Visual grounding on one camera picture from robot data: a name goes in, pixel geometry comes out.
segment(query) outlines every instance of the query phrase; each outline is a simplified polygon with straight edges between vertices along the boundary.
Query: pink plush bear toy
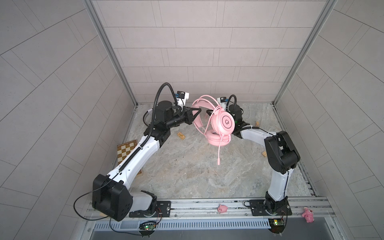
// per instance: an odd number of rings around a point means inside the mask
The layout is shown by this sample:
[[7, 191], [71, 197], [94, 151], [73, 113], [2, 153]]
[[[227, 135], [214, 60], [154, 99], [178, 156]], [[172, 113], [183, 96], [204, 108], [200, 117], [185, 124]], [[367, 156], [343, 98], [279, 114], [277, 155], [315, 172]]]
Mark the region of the pink plush bear toy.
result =
[[217, 208], [217, 211], [219, 212], [219, 213], [225, 213], [225, 212], [227, 212], [227, 210], [228, 210], [228, 207], [227, 206], [225, 206], [225, 205], [219, 205], [219, 207]]
[[314, 221], [314, 218], [313, 218], [313, 212], [312, 210], [308, 209], [307, 207], [304, 208], [304, 213], [301, 215], [302, 217], [305, 217], [305, 220], [307, 222], [313, 222]]

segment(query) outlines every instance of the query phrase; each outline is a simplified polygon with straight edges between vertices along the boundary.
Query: gray stone surface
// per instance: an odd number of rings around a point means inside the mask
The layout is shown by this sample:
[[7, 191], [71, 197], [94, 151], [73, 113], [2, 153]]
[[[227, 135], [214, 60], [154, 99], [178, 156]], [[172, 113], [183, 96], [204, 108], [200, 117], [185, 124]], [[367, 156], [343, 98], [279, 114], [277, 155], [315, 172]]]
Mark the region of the gray stone surface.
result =
[[[239, 105], [244, 109], [244, 121], [252, 125], [258, 121], [267, 131], [281, 130], [271, 104]], [[138, 106], [128, 141], [143, 136], [146, 126], [142, 117], [150, 108], [151, 105]], [[178, 132], [185, 135], [184, 140], [177, 136]], [[144, 174], [133, 181], [131, 191], [146, 190], [159, 199], [264, 197], [272, 168], [262, 156], [263, 151], [264, 147], [252, 141], [232, 136], [231, 142], [220, 148], [218, 166], [218, 147], [210, 145], [193, 124], [182, 124], [171, 129], [168, 140], [144, 165]], [[299, 168], [291, 177], [288, 195], [310, 195]]]

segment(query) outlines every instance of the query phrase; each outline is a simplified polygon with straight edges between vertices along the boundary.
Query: pink headset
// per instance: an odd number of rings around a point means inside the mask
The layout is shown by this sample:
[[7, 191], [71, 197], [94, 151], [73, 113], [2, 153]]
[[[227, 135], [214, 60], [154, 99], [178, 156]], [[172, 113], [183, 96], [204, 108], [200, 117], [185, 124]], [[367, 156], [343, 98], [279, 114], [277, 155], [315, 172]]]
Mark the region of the pink headset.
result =
[[[209, 100], [204, 99], [203, 97], [212, 98], [215, 103], [217, 103], [217, 106], [215, 107]], [[204, 107], [213, 110], [204, 133], [199, 129], [203, 126], [200, 115], [195, 118], [193, 123], [195, 124], [197, 130], [206, 137], [211, 145], [218, 146], [217, 165], [220, 165], [220, 146], [225, 146], [231, 141], [231, 134], [235, 129], [235, 121], [233, 120], [231, 114], [226, 112], [216, 101], [216, 99], [209, 95], [203, 95], [196, 99], [193, 102], [192, 107]], [[207, 131], [209, 122], [211, 122], [212, 129]]]

